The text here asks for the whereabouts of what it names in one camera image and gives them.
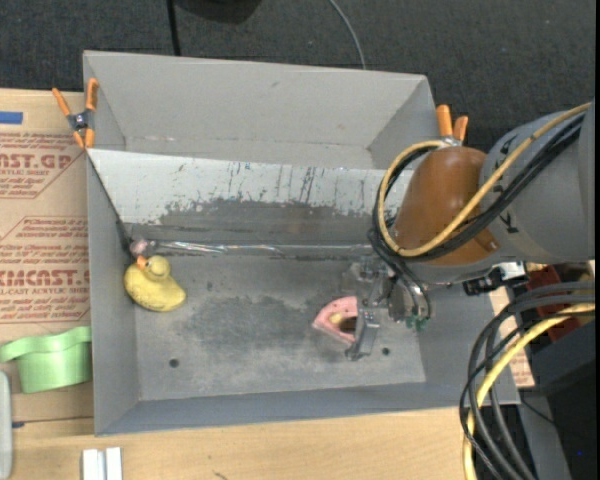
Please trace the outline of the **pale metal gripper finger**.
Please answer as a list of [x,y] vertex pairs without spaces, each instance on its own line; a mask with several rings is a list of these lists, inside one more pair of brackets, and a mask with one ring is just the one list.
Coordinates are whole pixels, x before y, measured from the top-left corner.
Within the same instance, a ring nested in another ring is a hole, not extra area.
[[346,358],[350,361],[357,361],[369,356],[373,350],[379,329],[380,323],[375,313],[369,309],[360,310],[356,318],[354,342],[345,351]]
[[377,304],[379,289],[378,271],[361,263],[352,263],[341,275],[341,293],[356,296],[361,304]]

